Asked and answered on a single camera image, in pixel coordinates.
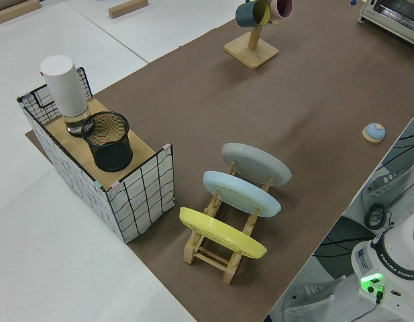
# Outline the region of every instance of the wire grid basket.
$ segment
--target wire grid basket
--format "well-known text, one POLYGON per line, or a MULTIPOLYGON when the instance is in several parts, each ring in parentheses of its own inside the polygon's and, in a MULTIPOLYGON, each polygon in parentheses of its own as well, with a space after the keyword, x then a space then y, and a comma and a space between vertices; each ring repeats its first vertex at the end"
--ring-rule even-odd
POLYGON ((127 119, 112 111, 89 116, 81 127, 82 137, 91 149, 95 164, 108 172, 123 170, 131 163, 134 153, 128 132, 127 119))
MULTIPOLYGON (((77 72, 86 98, 92 97, 85 70, 78 68, 77 72)), ((165 145, 106 191, 44 126, 60 117, 47 85, 17 101, 59 175, 120 240, 132 241, 174 206, 172 145, 165 145)))

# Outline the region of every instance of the mug holder stand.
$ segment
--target mug holder stand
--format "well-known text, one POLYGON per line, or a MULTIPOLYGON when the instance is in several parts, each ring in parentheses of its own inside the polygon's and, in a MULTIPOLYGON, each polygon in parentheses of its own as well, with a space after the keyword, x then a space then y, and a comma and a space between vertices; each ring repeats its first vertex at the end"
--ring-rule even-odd
POLYGON ((278 54, 278 49, 261 40, 262 26, 253 27, 252 32, 232 40, 224 46, 225 52, 244 63, 251 69, 261 67, 278 54))
MULTIPOLYGON (((231 164, 231 168, 229 170, 229 174, 232 176, 236 175, 235 171, 236 161, 233 161, 231 164)), ((271 177, 270 180, 262 186, 262 190, 265 192, 269 191, 270 186, 273 184, 274 178, 271 177)), ((219 192, 217 191, 208 207, 204 209, 204 214, 214 218, 216 213, 218 212, 222 201, 219 199, 219 192)), ((260 210, 257 209, 256 212, 252 215, 248 216, 247 222, 242 230, 243 233, 250 236, 252 234, 254 224, 258 218, 260 210)), ((191 236, 185 245, 184 250, 184 260, 187 264, 192 264, 193 260, 199 258, 200 260, 220 269, 223 271, 222 281, 226 284, 230 284, 238 265, 240 264, 242 253, 240 252, 233 252, 231 258, 226 260, 221 256, 213 253, 210 250, 207 250, 202 246, 205 236, 201 235, 194 229, 192 229, 191 236)))

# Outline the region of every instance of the mug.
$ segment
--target mug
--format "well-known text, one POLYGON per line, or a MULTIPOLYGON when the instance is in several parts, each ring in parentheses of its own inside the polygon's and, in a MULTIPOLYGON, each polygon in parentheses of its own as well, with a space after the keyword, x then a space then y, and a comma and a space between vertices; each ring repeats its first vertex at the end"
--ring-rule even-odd
POLYGON ((286 19, 293 10, 293 0, 270 0, 271 19, 286 19))
POLYGON ((267 0, 246 0, 236 9, 235 17, 241 27, 266 25, 271 18, 271 7, 267 0))

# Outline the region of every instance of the brown tabletop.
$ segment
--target brown tabletop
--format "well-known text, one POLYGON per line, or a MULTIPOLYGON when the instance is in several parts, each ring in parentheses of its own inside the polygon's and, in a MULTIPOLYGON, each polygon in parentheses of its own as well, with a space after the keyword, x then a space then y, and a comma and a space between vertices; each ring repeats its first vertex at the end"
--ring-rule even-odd
MULTIPOLYGON (((413 116, 414 46, 358 23, 361 7, 295 0, 291 18, 263 28, 280 52, 257 70, 223 51, 250 31, 231 21, 95 95, 153 150, 174 145, 176 206, 129 247, 198 321, 262 321, 413 116), (386 128, 380 144, 362 136, 372 122, 386 128), (267 253, 243 258, 229 286, 220 270, 183 262, 190 231, 178 220, 179 207, 207 206, 203 173, 227 171, 226 142, 293 173, 270 190, 282 211, 252 233, 267 253)), ((217 218, 246 220, 227 206, 217 218)))

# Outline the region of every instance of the light blue plate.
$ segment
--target light blue plate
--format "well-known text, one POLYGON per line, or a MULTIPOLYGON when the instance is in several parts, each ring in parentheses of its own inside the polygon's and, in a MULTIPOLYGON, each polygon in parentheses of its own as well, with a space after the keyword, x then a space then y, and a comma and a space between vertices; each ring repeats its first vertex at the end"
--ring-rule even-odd
POLYGON ((273 217, 281 210, 280 203, 261 188, 230 174, 206 171, 204 186, 213 195, 219 191, 219 199, 223 202, 254 214, 260 209, 259 217, 273 217))
POLYGON ((266 184, 272 177, 271 186, 282 186, 292 177, 292 172, 279 159, 247 144, 226 143, 221 155, 229 166, 236 161, 235 171, 254 182, 266 184))

